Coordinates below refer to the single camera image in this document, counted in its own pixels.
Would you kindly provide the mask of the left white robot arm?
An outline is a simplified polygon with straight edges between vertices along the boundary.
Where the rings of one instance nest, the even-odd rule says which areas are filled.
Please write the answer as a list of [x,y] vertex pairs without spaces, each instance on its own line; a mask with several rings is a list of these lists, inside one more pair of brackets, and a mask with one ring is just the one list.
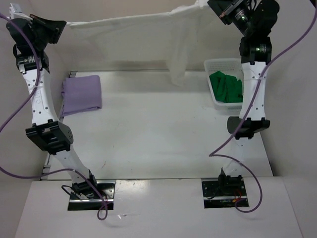
[[73,148],[73,134],[63,124],[54,109],[51,94],[47,44],[56,44],[66,26],[66,21],[47,20],[35,15],[10,19],[6,24],[15,41],[13,54],[22,74],[32,106],[31,127],[26,136],[42,151],[54,156],[66,168],[75,193],[93,197],[97,182],[91,171],[83,165]]

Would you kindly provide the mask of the cream white t-shirt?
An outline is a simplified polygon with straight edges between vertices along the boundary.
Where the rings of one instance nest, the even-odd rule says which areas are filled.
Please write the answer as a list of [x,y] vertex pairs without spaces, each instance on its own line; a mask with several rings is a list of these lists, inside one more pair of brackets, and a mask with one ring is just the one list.
[[85,48],[77,61],[91,70],[167,69],[171,83],[184,85],[186,67],[198,44],[201,24],[207,23],[205,0],[170,12],[69,22]]

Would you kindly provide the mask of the purple t-shirt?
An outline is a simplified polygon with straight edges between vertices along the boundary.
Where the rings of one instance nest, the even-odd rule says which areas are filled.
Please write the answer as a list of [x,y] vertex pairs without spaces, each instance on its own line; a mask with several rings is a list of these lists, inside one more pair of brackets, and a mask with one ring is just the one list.
[[61,91],[61,117],[101,109],[102,88],[98,75],[66,78]]

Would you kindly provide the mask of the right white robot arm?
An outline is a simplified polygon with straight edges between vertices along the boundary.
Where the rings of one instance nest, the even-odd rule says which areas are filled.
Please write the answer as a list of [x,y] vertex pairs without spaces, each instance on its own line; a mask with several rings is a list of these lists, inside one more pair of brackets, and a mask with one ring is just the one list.
[[269,37],[280,10],[274,0],[210,0],[209,7],[225,24],[234,24],[242,33],[239,52],[243,70],[243,102],[240,115],[229,117],[227,130],[233,135],[230,161],[220,172],[220,184],[233,187],[241,181],[241,163],[245,160],[245,146],[253,136],[270,126],[265,118],[264,96],[266,72],[271,61],[272,44]]

